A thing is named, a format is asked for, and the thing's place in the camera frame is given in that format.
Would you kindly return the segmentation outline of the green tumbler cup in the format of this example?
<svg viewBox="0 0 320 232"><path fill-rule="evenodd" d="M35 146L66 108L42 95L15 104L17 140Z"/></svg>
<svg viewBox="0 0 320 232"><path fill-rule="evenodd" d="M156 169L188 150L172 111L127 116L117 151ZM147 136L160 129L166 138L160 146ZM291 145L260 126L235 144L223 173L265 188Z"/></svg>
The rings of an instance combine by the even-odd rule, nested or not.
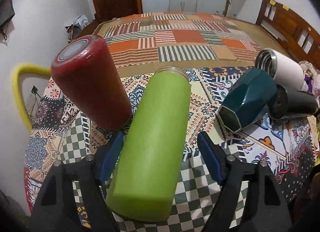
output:
<svg viewBox="0 0 320 232"><path fill-rule="evenodd" d="M113 173L106 204L116 214L156 223L171 212L188 125L191 86L180 68L149 79Z"/></svg>

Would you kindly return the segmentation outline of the black tumbler cup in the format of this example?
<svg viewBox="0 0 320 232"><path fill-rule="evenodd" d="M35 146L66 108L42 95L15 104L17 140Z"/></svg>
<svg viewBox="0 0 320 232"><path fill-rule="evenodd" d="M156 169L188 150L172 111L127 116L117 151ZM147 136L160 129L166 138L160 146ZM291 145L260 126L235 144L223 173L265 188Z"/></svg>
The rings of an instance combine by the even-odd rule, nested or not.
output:
<svg viewBox="0 0 320 232"><path fill-rule="evenodd" d="M268 115L274 120L308 117L318 110L318 103L312 93L277 85L277 96L269 107Z"/></svg>

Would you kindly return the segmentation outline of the dark teal faceted cup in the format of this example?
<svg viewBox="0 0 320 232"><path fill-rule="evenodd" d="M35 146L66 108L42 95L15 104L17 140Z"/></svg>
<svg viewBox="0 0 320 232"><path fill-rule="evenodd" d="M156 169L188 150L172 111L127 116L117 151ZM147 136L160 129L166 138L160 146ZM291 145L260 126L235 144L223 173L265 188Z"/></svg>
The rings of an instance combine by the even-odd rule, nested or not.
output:
<svg viewBox="0 0 320 232"><path fill-rule="evenodd" d="M277 96L277 85L266 71L251 68L233 84L217 119L223 133L238 133L268 112Z"/></svg>

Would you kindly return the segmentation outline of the white tumbler cup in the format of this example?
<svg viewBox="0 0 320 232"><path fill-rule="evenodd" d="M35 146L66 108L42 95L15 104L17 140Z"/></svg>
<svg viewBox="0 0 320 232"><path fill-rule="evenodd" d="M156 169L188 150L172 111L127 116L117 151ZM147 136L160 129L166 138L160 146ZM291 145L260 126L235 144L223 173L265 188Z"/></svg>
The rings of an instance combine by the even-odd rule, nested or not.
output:
<svg viewBox="0 0 320 232"><path fill-rule="evenodd" d="M276 84L302 90L304 71L296 61L280 52L271 48L261 50L254 66L271 75Z"/></svg>

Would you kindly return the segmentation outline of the red tumbler cup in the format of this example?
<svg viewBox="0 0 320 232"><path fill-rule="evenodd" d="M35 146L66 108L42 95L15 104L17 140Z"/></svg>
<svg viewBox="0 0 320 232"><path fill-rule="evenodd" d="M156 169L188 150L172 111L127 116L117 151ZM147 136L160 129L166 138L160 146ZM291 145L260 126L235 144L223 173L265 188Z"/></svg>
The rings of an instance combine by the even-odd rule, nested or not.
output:
<svg viewBox="0 0 320 232"><path fill-rule="evenodd" d="M128 122L131 103L102 37L85 35L68 44L53 60L51 76L100 128L118 130Z"/></svg>

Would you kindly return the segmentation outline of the patterned patchwork tablecloth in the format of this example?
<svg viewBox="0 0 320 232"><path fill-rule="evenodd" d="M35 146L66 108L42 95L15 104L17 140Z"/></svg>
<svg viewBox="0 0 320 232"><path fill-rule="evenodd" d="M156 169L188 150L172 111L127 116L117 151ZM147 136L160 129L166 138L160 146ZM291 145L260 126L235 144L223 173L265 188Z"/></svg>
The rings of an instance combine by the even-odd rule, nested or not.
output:
<svg viewBox="0 0 320 232"><path fill-rule="evenodd" d="M199 231L217 202L219 185L208 172L197 147L197 135L205 131L214 137L216 112L231 86L246 71L244 67L186 69L190 98L179 102L164 94L149 92L155 113L139 108L144 92L149 91L152 75L122 78L131 102L130 120L123 136L134 131L133 142L125 146L129 186L146 182L139 171L147 173L151 191L158 194L165 182L176 185L171 194L170 215L159 223L141 223L120 216L115 219L121 231ZM93 123L50 79L40 99L26 149L24 183L29 208L33 208L40 187L56 160L65 164L82 160L107 144L111 131ZM238 134L227 134L219 145L227 154L247 163L267 162L285 199L292 201L315 165L312 127L306 118L274 121L263 116Z"/></svg>

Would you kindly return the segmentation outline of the stuffed toy doll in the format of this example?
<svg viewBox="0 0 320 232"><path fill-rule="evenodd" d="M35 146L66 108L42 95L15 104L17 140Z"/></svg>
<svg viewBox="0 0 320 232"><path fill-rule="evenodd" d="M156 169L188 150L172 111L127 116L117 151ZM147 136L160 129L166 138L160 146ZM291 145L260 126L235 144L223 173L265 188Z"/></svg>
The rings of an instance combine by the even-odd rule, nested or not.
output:
<svg viewBox="0 0 320 232"><path fill-rule="evenodd" d="M319 70L316 70L312 63L303 60L299 62L304 72L303 90L312 93L314 96L319 95Z"/></svg>

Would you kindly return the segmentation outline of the yellow foam tube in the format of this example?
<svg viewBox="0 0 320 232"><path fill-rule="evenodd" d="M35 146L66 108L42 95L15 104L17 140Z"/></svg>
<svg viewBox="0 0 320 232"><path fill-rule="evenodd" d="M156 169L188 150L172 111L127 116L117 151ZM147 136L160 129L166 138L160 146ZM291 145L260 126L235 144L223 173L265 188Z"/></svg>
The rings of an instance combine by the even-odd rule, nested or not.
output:
<svg viewBox="0 0 320 232"><path fill-rule="evenodd" d="M34 74L43 77L51 77L50 69L32 63L21 63L17 65L11 72L11 87L17 110L20 114L23 124L28 132L32 129L32 122L28 112L25 109L23 94L21 92L20 76L23 74Z"/></svg>

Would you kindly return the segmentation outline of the wooden headboard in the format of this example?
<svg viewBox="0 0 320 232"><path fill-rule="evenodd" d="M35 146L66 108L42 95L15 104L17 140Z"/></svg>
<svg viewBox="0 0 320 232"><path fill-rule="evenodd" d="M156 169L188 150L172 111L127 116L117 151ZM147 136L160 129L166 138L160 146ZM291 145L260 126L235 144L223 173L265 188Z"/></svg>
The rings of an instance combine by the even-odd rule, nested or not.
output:
<svg viewBox="0 0 320 232"><path fill-rule="evenodd" d="M319 69L319 33L293 10L275 0L262 0L255 23L292 59L306 60Z"/></svg>

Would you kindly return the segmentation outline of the bag on floor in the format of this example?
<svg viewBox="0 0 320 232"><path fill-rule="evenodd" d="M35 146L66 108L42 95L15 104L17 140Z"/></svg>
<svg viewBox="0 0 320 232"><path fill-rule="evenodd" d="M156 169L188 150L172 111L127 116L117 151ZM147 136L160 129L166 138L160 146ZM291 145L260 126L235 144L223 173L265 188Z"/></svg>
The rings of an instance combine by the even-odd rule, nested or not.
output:
<svg viewBox="0 0 320 232"><path fill-rule="evenodd" d="M67 33L67 42L71 43L74 41L81 31L84 30L88 25L89 22L86 15L81 14L75 18L69 26L65 27Z"/></svg>

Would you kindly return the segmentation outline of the striped patchwork bed blanket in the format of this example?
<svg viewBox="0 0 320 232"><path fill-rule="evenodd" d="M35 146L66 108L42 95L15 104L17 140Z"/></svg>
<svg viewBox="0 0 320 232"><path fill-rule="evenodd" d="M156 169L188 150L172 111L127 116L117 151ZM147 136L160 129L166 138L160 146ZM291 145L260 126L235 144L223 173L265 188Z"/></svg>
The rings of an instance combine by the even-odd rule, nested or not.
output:
<svg viewBox="0 0 320 232"><path fill-rule="evenodd" d="M116 67L188 60L253 62L261 50L231 20L213 14L154 12L102 23L95 30Z"/></svg>

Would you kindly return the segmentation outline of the wooden bed frame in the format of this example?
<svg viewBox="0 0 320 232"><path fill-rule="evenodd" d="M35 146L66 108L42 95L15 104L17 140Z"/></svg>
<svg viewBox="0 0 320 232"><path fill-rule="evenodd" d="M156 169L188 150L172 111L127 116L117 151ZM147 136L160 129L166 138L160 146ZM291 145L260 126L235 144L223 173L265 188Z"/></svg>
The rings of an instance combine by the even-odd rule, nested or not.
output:
<svg viewBox="0 0 320 232"><path fill-rule="evenodd" d="M121 77L180 68L253 66L261 49L286 51L261 27L212 14L154 12L93 20L78 36L96 34L109 46Z"/></svg>

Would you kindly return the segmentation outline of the wall mounted black television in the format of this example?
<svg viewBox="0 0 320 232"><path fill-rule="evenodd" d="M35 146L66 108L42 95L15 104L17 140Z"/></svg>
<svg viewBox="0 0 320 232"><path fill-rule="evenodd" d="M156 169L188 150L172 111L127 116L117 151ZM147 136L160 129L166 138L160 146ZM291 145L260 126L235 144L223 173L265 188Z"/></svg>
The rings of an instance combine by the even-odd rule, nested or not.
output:
<svg viewBox="0 0 320 232"><path fill-rule="evenodd" d="M5 0L0 7L0 27L1 30L12 20L15 16L12 0Z"/></svg>

